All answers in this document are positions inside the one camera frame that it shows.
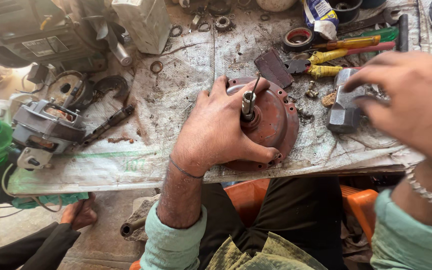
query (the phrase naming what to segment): red metal end plate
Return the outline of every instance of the red metal end plate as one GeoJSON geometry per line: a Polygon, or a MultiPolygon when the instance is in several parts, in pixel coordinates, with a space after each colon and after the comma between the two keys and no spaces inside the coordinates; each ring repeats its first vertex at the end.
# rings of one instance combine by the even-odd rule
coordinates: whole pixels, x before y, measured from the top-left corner
{"type": "MultiPolygon", "coordinates": [[[[229,80],[226,94],[230,96],[238,92],[255,79],[255,77],[243,77],[229,80]]],[[[282,162],[296,143],[300,127],[296,107],[283,89],[272,82],[269,83],[271,85],[269,89],[256,95],[255,118],[250,123],[241,122],[241,130],[253,142],[278,149],[281,156],[269,163],[233,160],[223,164],[228,169],[247,173],[267,170],[282,162]]]]}

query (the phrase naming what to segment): hand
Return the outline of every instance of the hand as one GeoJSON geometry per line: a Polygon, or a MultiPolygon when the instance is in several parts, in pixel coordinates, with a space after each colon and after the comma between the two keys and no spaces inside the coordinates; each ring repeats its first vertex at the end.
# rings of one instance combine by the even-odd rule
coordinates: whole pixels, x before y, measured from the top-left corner
{"type": "Polygon", "coordinates": [[[89,198],[69,204],[64,208],[60,224],[69,223],[75,231],[91,225],[98,220],[98,215],[91,208],[96,199],[93,192],[88,193],[89,198]]]}
{"type": "Polygon", "coordinates": [[[379,84],[389,104],[362,98],[355,102],[373,126],[432,160],[432,55],[412,51],[385,52],[350,77],[345,91],[379,84]]]}
{"type": "MultiPolygon", "coordinates": [[[[199,92],[196,105],[177,137],[171,158],[191,175],[204,175],[214,164],[233,160],[268,163],[279,156],[279,150],[256,144],[241,130],[243,93],[252,90],[256,80],[231,96],[226,94],[227,82],[226,76],[218,77],[211,94],[207,90],[199,92]]],[[[261,78],[255,93],[269,86],[261,78]]]]}

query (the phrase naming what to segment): label sticker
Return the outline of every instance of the label sticker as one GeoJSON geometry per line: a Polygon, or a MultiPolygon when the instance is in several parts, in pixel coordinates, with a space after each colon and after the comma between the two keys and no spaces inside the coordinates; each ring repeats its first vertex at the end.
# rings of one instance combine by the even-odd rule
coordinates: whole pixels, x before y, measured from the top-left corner
{"type": "Polygon", "coordinates": [[[22,44],[38,57],[69,51],[56,36],[26,41],[22,44]]]}
{"type": "Polygon", "coordinates": [[[319,17],[323,17],[328,11],[332,10],[333,8],[331,8],[328,2],[321,1],[314,6],[314,9],[319,17]]]}

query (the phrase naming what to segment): red handle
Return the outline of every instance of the red handle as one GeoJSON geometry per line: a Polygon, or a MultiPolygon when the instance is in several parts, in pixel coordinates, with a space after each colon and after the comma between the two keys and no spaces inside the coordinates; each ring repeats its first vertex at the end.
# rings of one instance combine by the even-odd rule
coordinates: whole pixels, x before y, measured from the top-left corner
{"type": "Polygon", "coordinates": [[[387,50],[392,50],[395,46],[396,43],[394,41],[382,42],[376,46],[350,48],[347,50],[346,55],[363,53],[363,52],[387,51],[387,50]]]}

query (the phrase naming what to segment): foot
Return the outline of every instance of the foot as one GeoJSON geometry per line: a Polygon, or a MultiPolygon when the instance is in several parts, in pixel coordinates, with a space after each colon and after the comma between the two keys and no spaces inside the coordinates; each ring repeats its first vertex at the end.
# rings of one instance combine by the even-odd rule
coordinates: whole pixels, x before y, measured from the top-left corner
{"type": "Polygon", "coordinates": [[[75,231],[94,224],[98,220],[98,215],[91,208],[91,205],[96,199],[96,195],[93,192],[90,192],[88,195],[89,198],[84,200],[81,210],[72,222],[72,229],[75,231]]]}
{"type": "Polygon", "coordinates": [[[98,220],[98,215],[93,211],[91,205],[96,199],[93,192],[88,193],[89,198],[69,204],[64,208],[60,223],[69,223],[73,230],[77,231],[91,225],[98,220]]]}

